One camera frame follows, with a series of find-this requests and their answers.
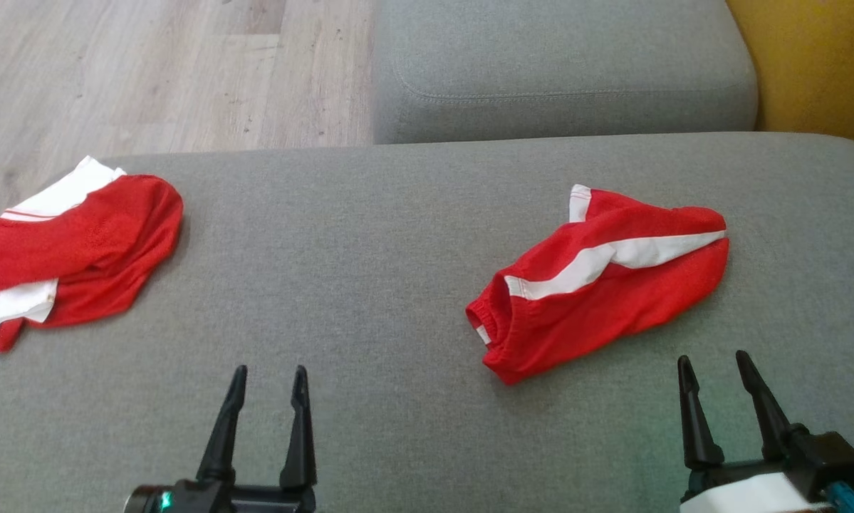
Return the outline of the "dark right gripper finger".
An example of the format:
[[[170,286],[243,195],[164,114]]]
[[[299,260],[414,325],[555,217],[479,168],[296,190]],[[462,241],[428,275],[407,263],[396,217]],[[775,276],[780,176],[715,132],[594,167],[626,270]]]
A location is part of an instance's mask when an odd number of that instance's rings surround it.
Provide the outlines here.
[[[714,442],[698,393],[700,386],[691,361],[682,355],[677,361],[684,466],[691,471],[720,467],[723,449]]]
[[[754,405],[763,442],[762,455],[768,462],[782,461],[789,456],[792,436],[807,434],[808,430],[802,423],[788,421],[787,415],[769,390],[749,353],[738,350],[735,356],[744,389],[749,393]]]

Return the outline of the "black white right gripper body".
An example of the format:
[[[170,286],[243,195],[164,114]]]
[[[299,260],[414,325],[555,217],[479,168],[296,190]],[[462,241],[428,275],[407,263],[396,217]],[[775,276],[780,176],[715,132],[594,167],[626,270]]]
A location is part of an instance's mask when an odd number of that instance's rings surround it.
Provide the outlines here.
[[[679,513],[836,513],[824,490],[837,481],[854,489],[854,447],[837,432],[795,434],[782,461],[691,471]]]

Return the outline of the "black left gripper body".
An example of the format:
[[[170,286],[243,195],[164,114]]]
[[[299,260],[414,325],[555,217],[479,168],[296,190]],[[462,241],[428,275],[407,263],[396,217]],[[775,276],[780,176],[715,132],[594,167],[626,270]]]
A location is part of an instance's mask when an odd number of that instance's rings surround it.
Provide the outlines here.
[[[228,486],[180,480],[172,486],[136,487],[124,513],[316,513],[312,487]]]

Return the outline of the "red jersey with white trim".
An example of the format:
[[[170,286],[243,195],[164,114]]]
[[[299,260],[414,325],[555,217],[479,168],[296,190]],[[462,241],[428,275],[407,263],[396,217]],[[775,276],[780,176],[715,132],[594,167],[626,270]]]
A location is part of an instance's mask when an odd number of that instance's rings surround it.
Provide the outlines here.
[[[184,202],[167,181],[87,156],[0,214],[0,353],[23,328],[58,328],[127,311],[172,256]]]

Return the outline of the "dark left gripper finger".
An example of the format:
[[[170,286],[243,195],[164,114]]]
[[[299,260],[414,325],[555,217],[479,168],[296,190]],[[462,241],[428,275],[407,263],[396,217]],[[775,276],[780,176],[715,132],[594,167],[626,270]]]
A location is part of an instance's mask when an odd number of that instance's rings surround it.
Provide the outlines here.
[[[317,464],[311,397],[306,367],[299,365],[294,373],[291,393],[293,424],[286,464],[281,468],[280,487],[302,491],[317,484]]]
[[[240,365],[234,371],[202,455],[197,471],[199,482],[224,482],[229,485],[235,482],[234,449],[240,412],[245,401],[247,376],[246,365]]]

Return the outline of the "red shorts with white stripe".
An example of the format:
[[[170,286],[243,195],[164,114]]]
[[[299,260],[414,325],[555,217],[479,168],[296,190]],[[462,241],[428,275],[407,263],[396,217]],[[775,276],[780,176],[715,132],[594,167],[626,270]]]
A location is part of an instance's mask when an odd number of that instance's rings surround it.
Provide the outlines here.
[[[566,224],[496,272],[465,313],[483,363],[514,385],[673,321],[717,288],[727,260],[713,209],[574,185]]]

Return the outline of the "grey sofa seat cushion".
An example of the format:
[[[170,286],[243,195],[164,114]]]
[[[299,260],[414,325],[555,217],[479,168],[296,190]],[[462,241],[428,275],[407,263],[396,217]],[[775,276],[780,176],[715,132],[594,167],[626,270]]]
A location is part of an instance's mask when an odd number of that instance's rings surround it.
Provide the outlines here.
[[[725,0],[380,0],[377,144],[750,131]]]

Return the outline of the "large grey sofa ottoman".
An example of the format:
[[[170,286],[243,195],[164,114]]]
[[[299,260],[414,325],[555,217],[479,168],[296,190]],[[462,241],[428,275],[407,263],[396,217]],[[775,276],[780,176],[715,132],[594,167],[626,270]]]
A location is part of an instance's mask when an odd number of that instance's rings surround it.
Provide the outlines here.
[[[760,455],[748,351],[792,422],[854,446],[854,142],[688,133],[105,158],[184,199],[130,311],[0,356],[0,513],[121,513],[193,478],[240,364],[234,465],[276,484],[307,367],[322,513],[674,513],[675,363],[729,461]],[[516,386],[466,305],[583,184],[726,218],[720,287]]]

